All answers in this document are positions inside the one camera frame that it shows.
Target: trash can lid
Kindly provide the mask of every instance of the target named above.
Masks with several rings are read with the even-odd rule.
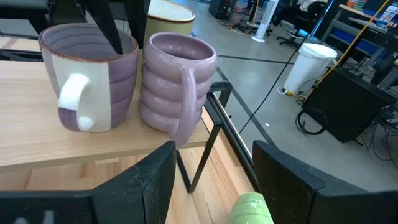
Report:
[[[298,52],[308,57],[330,58],[330,59],[337,58],[337,52],[335,50],[320,44],[305,43],[301,46]]]

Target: desk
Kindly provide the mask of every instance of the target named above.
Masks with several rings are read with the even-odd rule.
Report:
[[[361,11],[359,11],[359,10],[357,10],[357,9],[353,9],[352,7],[348,7],[348,6],[346,6],[346,5],[343,5],[343,4],[340,4],[338,7],[340,7],[340,10],[339,10],[339,12],[342,10],[342,9],[345,9],[345,10],[347,10],[347,11],[350,11],[350,12],[353,12],[353,13],[355,13],[355,14],[358,14],[358,15],[361,15],[361,16],[364,16],[364,17],[367,17],[367,18],[369,18],[369,19],[372,19],[373,18],[373,16],[371,16],[371,15],[369,15],[369,14],[366,14],[366,13],[364,13],[364,12],[361,12]]]
[[[339,7],[340,7],[340,9],[339,9],[339,11],[337,12],[335,18],[332,20],[332,22],[331,22],[330,26],[328,27],[328,29],[326,30],[325,34],[323,35],[323,37],[322,37],[322,39],[321,39],[321,43],[324,43],[324,41],[326,40],[326,38],[330,35],[331,30],[332,30],[333,27],[338,27],[339,29],[343,29],[344,31],[346,31],[346,29],[344,29],[344,27],[339,26],[339,23],[342,24],[342,26],[345,25],[345,26],[350,27],[349,25],[346,25],[346,24],[344,24],[344,23],[342,23],[342,22],[339,22],[339,19],[340,19],[341,14],[343,13],[343,10],[347,10],[347,11],[353,12],[353,13],[355,13],[355,14],[358,14],[358,15],[361,15],[361,16],[364,16],[364,17],[367,17],[367,18],[369,18],[369,19],[372,18],[371,15],[366,14],[366,13],[364,13],[364,12],[361,12],[361,11],[359,11],[359,10],[353,9],[353,8],[351,8],[351,7],[348,7],[348,6],[346,6],[346,5],[340,4]]]

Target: white trash can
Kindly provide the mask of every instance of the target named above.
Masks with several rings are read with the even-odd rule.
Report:
[[[319,44],[303,44],[298,50],[300,55],[284,84],[284,89],[294,94],[299,93],[300,86],[316,73],[325,72],[326,66],[337,58],[337,52]]]

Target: mug rim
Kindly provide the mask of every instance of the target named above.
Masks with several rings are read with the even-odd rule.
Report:
[[[174,4],[174,5],[176,5],[176,6],[180,6],[180,7],[184,8],[184,9],[187,9],[188,11],[191,12],[192,17],[189,18],[189,19],[173,20],[173,19],[169,19],[169,18],[164,18],[164,17],[160,17],[160,16],[151,15],[151,14],[149,14],[149,13],[150,13],[149,11],[148,11],[148,17],[153,18],[153,19],[158,19],[158,20],[164,21],[164,22],[171,22],[171,23],[177,23],[177,24],[178,24],[178,23],[188,23],[188,22],[192,22],[192,21],[195,19],[195,13],[193,13],[193,11],[192,11],[191,9],[189,9],[189,8],[183,6],[183,5],[180,5],[180,4],[176,3],[176,2],[166,1],[166,0],[160,0],[160,1],[164,1],[164,2],[167,2],[167,3],[171,3],[171,4]]]
[[[213,53],[213,55],[211,57],[208,57],[208,58],[205,58],[205,59],[187,59],[187,58],[181,58],[181,57],[177,57],[177,56],[174,56],[174,55],[170,55],[170,54],[164,52],[163,50],[160,50],[159,48],[157,48],[154,45],[154,43],[152,42],[155,37],[160,36],[160,35],[174,35],[174,36],[177,36],[177,37],[184,37],[184,38],[188,38],[188,39],[192,39],[194,41],[200,42],[202,44],[205,44],[211,50],[211,53]],[[151,37],[149,37],[148,43],[150,43],[151,46],[153,46],[153,48],[155,48],[158,52],[161,52],[163,54],[167,54],[168,56],[171,56],[171,57],[174,57],[174,58],[178,58],[180,60],[186,60],[186,61],[189,61],[189,62],[192,62],[192,61],[194,61],[194,62],[202,62],[202,61],[211,60],[211,59],[217,57],[216,50],[210,44],[208,44],[204,40],[201,40],[201,39],[199,39],[197,37],[193,37],[191,35],[179,34],[179,33],[176,33],[176,32],[159,32],[159,33],[153,34]]]
[[[132,52],[129,52],[128,54],[123,54],[123,55],[119,55],[119,54],[118,54],[120,57],[116,57],[116,58],[113,58],[113,59],[83,59],[83,58],[79,58],[79,57],[69,56],[69,55],[61,54],[60,52],[58,52],[58,51],[52,49],[51,47],[47,46],[47,45],[43,42],[42,37],[43,37],[43,34],[44,34],[45,32],[47,32],[47,31],[49,31],[49,30],[51,30],[51,29],[53,29],[53,28],[56,28],[56,27],[63,27],[63,26],[68,27],[68,26],[73,26],[73,25],[83,25],[83,26],[92,26],[92,27],[95,26],[95,27],[97,27],[97,28],[101,31],[101,33],[102,33],[102,30],[101,30],[96,24],[89,24],[89,23],[82,23],[82,22],[79,22],[79,23],[77,23],[77,22],[76,22],[76,23],[69,23],[69,24],[59,24],[59,25],[55,25],[55,26],[52,26],[52,27],[48,27],[47,29],[43,30],[43,31],[40,33],[39,38],[38,38],[38,41],[39,41],[40,46],[46,48],[49,52],[51,52],[52,54],[55,54],[55,55],[57,55],[57,56],[59,56],[59,57],[63,57],[63,58],[67,58],[67,59],[71,59],[71,60],[75,60],[75,61],[79,61],[79,62],[97,62],[97,63],[98,63],[98,62],[114,62],[114,61],[120,60],[120,59],[122,59],[122,58],[124,58],[124,57],[128,57],[128,56],[130,56],[130,55],[133,55],[133,54],[135,54],[135,53],[138,51],[138,42],[137,42],[137,40],[134,39],[134,38],[132,38],[132,36],[129,35],[129,34],[126,34],[126,35],[127,35],[130,39],[132,39],[132,40],[134,41],[134,43],[135,43],[135,45],[136,45],[136,48],[135,48]]]

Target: black speaker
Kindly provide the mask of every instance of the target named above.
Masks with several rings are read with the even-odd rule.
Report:
[[[343,68],[336,68],[314,89],[303,108],[322,111],[328,118],[330,134],[348,142],[356,139],[383,107],[395,102],[388,92]],[[309,115],[322,124],[322,116]]]
[[[211,0],[209,12],[216,19],[228,19],[228,7],[230,0]]]

